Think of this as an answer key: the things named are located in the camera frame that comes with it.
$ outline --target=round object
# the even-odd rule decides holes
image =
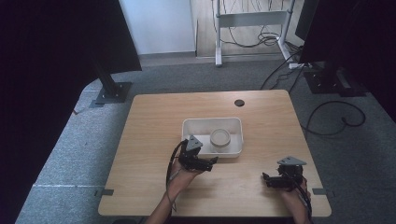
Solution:
[[[215,151],[223,151],[228,145],[230,145],[231,136],[227,130],[216,129],[210,134],[210,144]]]
[[[233,102],[236,106],[244,106],[245,105],[245,101],[243,100],[235,100],[235,102]]]

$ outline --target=black grommet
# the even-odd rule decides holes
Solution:
[[[240,107],[240,106],[243,106],[245,104],[245,101],[243,101],[243,100],[235,100],[234,104],[236,106]]]

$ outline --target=black cable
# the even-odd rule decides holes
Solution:
[[[287,172],[283,172],[282,175],[285,175],[291,182],[293,182],[293,186],[300,191],[300,195],[302,196],[301,199],[304,201],[304,205],[308,213],[308,219],[310,223],[314,224],[314,222],[312,221],[312,205],[311,205],[311,201],[309,200],[308,193],[305,190],[303,190],[300,184],[297,183],[297,181],[293,177],[291,177],[291,175],[289,175]],[[301,177],[303,181],[306,181],[305,177],[303,177],[302,175],[299,175],[299,177]]]
[[[226,9],[226,7],[225,7],[224,0],[222,1],[222,4],[223,4],[224,13],[227,14],[227,9]],[[212,0],[212,21],[213,21],[213,27],[214,27],[214,29],[215,29],[215,32],[217,33],[218,30],[216,29],[216,23],[215,23],[215,9],[214,9],[214,5],[213,5],[213,0]],[[234,44],[234,45],[236,45],[236,46],[238,46],[238,47],[241,47],[241,48],[254,48],[254,47],[257,47],[257,46],[259,46],[259,45],[261,45],[261,44],[264,44],[264,45],[266,45],[266,46],[273,46],[273,45],[275,45],[275,44],[277,43],[277,38],[279,37],[279,34],[272,33],[272,32],[265,32],[265,33],[264,33],[264,32],[263,32],[264,27],[265,27],[265,26],[262,27],[260,33],[258,34],[258,37],[257,37],[257,38],[259,39],[259,42],[256,43],[256,44],[253,44],[253,45],[243,45],[243,44],[239,44],[239,43],[235,40],[235,38],[233,37],[233,33],[232,33],[232,31],[231,31],[231,27],[229,27],[228,29],[229,29],[231,38],[233,39],[233,42],[231,42],[231,41],[224,41],[224,40],[222,40],[222,39],[221,39],[220,41],[221,41],[222,43],[225,43],[225,44]]]
[[[354,107],[355,109],[357,109],[357,110],[361,113],[361,117],[362,117],[361,122],[356,123],[356,124],[352,124],[352,123],[349,123],[349,122],[347,121],[346,118],[341,117],[341,121],[343,121],[343,124],[344,124],[344,125],[343,125],[343,127],[342,127],[340,130],[338,130],[338,131],[336,131],[336,132],[334,132],[334,133],[318,133],[318,132],[314,132],[314,131],[310,130],[310,129],[309,129],[309,124],[310,124],[311,119],[313,118],[314,114],[315,114],[321,107],[323,107],[324,105],[328,105],[328,104],[344,104],[344,105],[349,105],[349,106]],[[353,104],[350,104],[350,103],[348,103],[348,102],[344,102],[344,101],[329,101],[329,102],[325,102],[325,103],[323,103],[323,104],[317,106],[317,107],[312,111],[311,115],[309,116],[308,122],[306,123],[306,127],[304,127],[302,124],[300,124],[300,125],[301,125],[301,127],[305,130],[305,139],[307,139],[307,137],[308,137],[307,134],[308,134],[308,133],[312,133],[312,134],[315,134],[315,135],[321,135],[321,136],[324,136],[324,135],[336,135],[336,134],[342,132],[346,127],[354,127],[354,128],[360,127],[365,121],[366,121],[366,115],[365,115],[364,112],[363,112],[360,108],[358,108],[357,106],[355,106],[355,105],[353,105]]]
[[[290,76],[294,71],[296,71],[296,70],[298,70],[299,68],[302,68],[302,67],[304,67],[304,66],[303,66],[303,65],[300,65],[300,66],[298,66],[298,67],[295,67],[295,68],[290,69],[290,71],[289,71],[287,74],[282,74],[282,75],[277,76],[276,84],[275,84],[273,87],[271,87],[269,90],[273,90],[273,89],[277,86],[277,84],[279,84],[279,81],[289,79],[289,76]]]
[[[169,164],[168,164],[168,169],[166,170],[166,182],[165,182],[166,194],[168,193],[168,192],[167,192],[167,191],[168,191],[168,183],[169,183],[169,180],[170,180],[170,177],[171,177],[172,165],[173,165],[175,156],[176,156],[177,151],[178,151],[178,149],[180,148],[180,146],[183,145],[183,144],[186,144],[186,142],[188,142],[187,139],[185,139],[184,141],[181,141],[181,142],[177,145],[177,147],[175,147],[174,151],[172,152],[172,156],[171,156],[171,159],[169,160]],[[171,216],[172,216],[172,209],[171,209],[171,211],[169,212],[168,217],[166,218],[166,220],[165,220],[164,223],[168,223],[169,219],[171,218]]]
[[[297,84],[297,80],[298,80],[298,78],[300,77],[300,74],[303,72],[304,67],[305,67],[305,64],[303,65],[303,67],[301,68],[300,72],[298,73],[297,78],[294,79],[294,83],[293,83],[293,85],[291,86],[291,88],[290,88],[290,90],[289,90],[289,94],[290,94],[291,91],[294,89],[294,86]]]
[[[283,62],[276,70],[274,70],[274,71],[264,80],[264,82],[262,83],[262,86],[260,87],[260,90],[262,90],[262,88],[264,87],[265,83],[270,79],[270,77],[271,77],[277,70],[279,70],[279,69],[283,66],[283,64],[285,64],[291,57],[293,57],[293,56],[296,55],[297,53],[298,53],[298,52],[291,54],[291,55],[289,56],[289,58],[285,60],[285,62]]]

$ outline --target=human hand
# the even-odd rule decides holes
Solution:
[[[304,191],[309,201],[311,201],[311,193],[307,189],[306,179],[304,178],[303,183],[300,185],[301,189]],[[305,207],[302,199],[300,198],[301,192],[298,188],[287,191],[286,189],[278,190],[283,203],[288,208],[289,212],[293,216],[294,222],[296,224],[307,224],[311,223],[308,218],[307,208]]]
[[[186,170],[178,160],[172,164],[172,171],[168,183],[168,194],[170,200],[173,202],[177,195],[186,189],[191,181],[204,171],[199,170]]]

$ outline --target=black base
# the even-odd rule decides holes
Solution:
[[[132,82],[116,82],[117,93],[114,96],[108,94],[105,89],[102,88],[96,100],[92,101],[92,105],[90,107],[101,107],[104,104],[124,103],[132,84]]]
[[[338,93],[343,97],[365,96],[367,90],[347,74],[338,74],[333,81],[323,81],[320,72],[305,72],[304,77],[314,94]]]

